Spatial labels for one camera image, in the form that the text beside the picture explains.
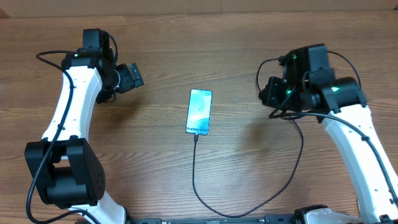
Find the smartphone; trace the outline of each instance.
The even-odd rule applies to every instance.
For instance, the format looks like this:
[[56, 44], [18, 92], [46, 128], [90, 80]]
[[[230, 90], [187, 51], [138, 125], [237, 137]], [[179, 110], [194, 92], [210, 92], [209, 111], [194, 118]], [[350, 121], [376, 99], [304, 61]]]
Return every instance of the smartphone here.
[[202, 135], [209, 133], [212, 97], [213, 93], [210, 90], [191, 90], [185, 128], [187, 133]]

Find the phone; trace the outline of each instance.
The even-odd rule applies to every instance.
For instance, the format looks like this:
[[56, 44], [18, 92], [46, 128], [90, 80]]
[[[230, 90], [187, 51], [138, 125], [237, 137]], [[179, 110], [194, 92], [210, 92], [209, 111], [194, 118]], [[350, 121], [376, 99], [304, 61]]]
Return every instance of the phone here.
[[185, 128], [187, 133], [202, 135], [209, 133], [212, 97], [213, 92], [210, 90], [191, 90]]

